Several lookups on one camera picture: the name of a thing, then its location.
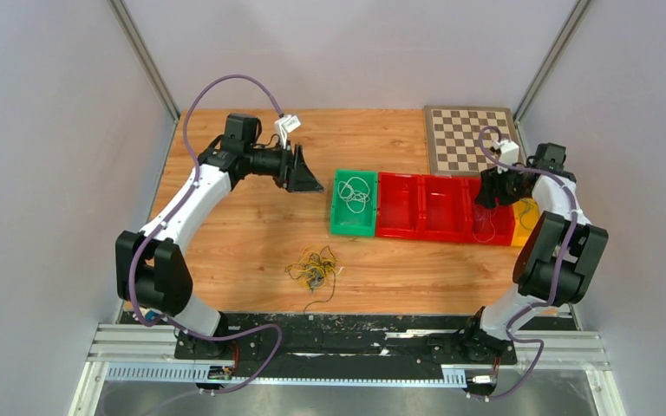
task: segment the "coiled white cable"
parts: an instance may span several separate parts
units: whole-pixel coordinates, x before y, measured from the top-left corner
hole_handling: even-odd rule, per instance
[[[363,183],[364,186],[366,186],[366,192],[362,191],[357,191],[354,189],[353,186],[351,186],[351,181],[357,179]],[[357,176],[352,176],[349,178],[349,180],[345,182],[338,182],[337,191],[338,191],[338,197],[342,199],[343,201],[346,202],[346,206],[349,208],[349,211],[355,213],[355,214],[360,214],[363,212],[363,210],[366,209],[366,203],[371,200],[371,197],[369,194],[371,194],[371,188],[369,188],[369,184],[366,183],[365,180],[357,177]],[[357,202],[360,203],[361,209],[360,210],[355,210],[351,207],[351,202]]]

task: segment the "yellow bin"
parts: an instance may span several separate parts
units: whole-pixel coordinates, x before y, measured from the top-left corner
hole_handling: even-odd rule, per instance
[[[539,220],[538,205],[532,198],[521,199],[512,205],[514,212],[514,234],[512,247],[524,247],[532,229]]]

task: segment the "wooden tabletop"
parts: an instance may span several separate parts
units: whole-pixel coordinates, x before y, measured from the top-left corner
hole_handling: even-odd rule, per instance
[[[276,119],[266,110],[196,111],[188,132],[196,152],[222,134],[237,111],[262,120],[265,143]],[[428,173],[421,110],[301,110],[290,136],[325,186],[323,194],[289,194],[268,177],[248,176],[211,212],[191,242],[186,261],[194,290],[221,311],[301,312],[324,300],[332,281],[314,294],[284,267],[303,248],[329,245],[345,268],[336,293],[309,312],[472,314],[512,284],[519,249],[330,235],[336,169]],[[154,214],[180,189],[193,163],[178,128],[160,183]]]

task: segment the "white wall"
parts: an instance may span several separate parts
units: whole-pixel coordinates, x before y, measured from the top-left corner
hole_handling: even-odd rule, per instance
[[[598,0],[524,124],[568,147],[609,245],[578,312],[604,338],[627,413],[666,414],[666,2]]]
[[[221,75],[285,107],[514,109],[574,0],[127,0],[181,108]],[[261,107],[221,84],[202,107]]]
[[[0,2],[0,416],[68,411],[171,129],[105,1]]]

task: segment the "checkerboard pattern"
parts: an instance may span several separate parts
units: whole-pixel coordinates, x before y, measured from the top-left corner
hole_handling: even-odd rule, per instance
[[[508,108],[426,107],[425,113],[431,174],[478,176],[491,167],[476,143],[482,127],[499,127],[505,138],[515,140]],[[496,133],[489,133],[484,145],[496,139]]]

